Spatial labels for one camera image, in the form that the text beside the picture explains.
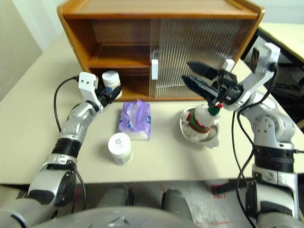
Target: metal bowl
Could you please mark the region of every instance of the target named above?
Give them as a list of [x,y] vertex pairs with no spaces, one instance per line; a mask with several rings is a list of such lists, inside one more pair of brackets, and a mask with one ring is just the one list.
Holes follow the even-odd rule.
[[195,140],[191,139],[190,136],[188,135],[188,133],[184,132],[183,127],[182,127],[182,123],[183,123],[182,116],[186,111],[189,111],[191,114],[194,113],[195,108],[196,107],[194,107],[194,106],[188,107],[180,115],[180,131],[181,131],[182,136],[184,136],[185,139],[187,139],[193,143],[206,145],[207,147],[212,148],[212,149],[217,148],[219,146],[219,140],[218,140],[219,125],[218,125],[218,123],[215,123],[214,125],[212,125],[210,127],[210,132],[209,132],[208,137],[201,141],[195,141]]

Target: table surface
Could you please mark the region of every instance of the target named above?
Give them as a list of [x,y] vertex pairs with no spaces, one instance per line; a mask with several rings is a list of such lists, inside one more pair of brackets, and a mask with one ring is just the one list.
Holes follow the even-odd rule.
[[[81,68],[62,34],[41,55],[1,101],[0,183],[30,183],[45,158],[51,153],[58,129],[54,119],[54,91],[64,79],[79,74]],[[233,72],[241,80],[249,68],[239,61]],[[83,99],[76,82],[59,90],[57,111],[61,125],[69,111]],[[211,180],[235,178],[238,168],[231,145],[232,112],[222,110],[219,121],[219,147],[192,144],[180,132],[179,118],[188,106],[202,101],[149,102],[152,113],[151,139],[132,141],[133,159],[119,166],[111,158],[107,142],[118,130],[118,117],[123,103],[107,106],[90,125],[78,156],[78,170],[87,183]],[[252,137],[249,122],[242,118]],[[235,127],[236,149],[243,164],[251,146],[240,128]],[[304,136],[296,127],[293,143],[304,150]],[[294,170],[304,172],[304,154],[295,155]],[[245,170],[251,176],[251,165]]]
[[304,24],[261,23],[259,29],[304,63]]

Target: purple tissue package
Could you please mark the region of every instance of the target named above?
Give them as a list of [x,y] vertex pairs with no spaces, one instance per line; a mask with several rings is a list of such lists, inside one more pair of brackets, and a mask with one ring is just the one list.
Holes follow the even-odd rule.
[[119,132],[131,140],[149,140],[151,131],[150,105],[141,100],[125,102],[119,118]]

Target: red marking on floor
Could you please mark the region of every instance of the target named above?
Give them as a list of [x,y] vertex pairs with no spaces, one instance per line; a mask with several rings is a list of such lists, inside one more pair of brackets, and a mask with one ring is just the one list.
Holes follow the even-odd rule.
[[77,191],[76,191],[76,201],[79,200],[80,194],[81,194],[81,190],[80,190],[80,189],[77,189]]
[[221,186],[221,184],[216,184],[216,185],[211,185],[210,186],[210,190],[211,190],[211,192],[213,194],[213,198],[215,198],[215,199],[224,199],[224,198],[226,198],[225,193],[221,194],[221,195],[214,194],[214,188],[217,187],[217,186]]
[[210,225],[213,225],[213,226],[218,226],[218,225],[225,225],[225,224],[235,224],[234,221],[222,221],[222,222],[211,222],[209,223]]

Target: white jar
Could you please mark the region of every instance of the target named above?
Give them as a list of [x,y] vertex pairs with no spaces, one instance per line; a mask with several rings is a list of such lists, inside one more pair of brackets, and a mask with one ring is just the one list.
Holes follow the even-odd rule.
[[[112,93],[116,87],[120,86],[119,75],[116,71],[110,70],[104,72],[102,75],[102,79],[104,81],[105,88],[109,93]],[[119,95],[115,98],[115,100],[120,98],[122,94],[123,92],[120,91]]]
[[112,135],[108,142],[108,148],[114,161],[119,165],[128,163],[133,157],[131,140],[125,133]]

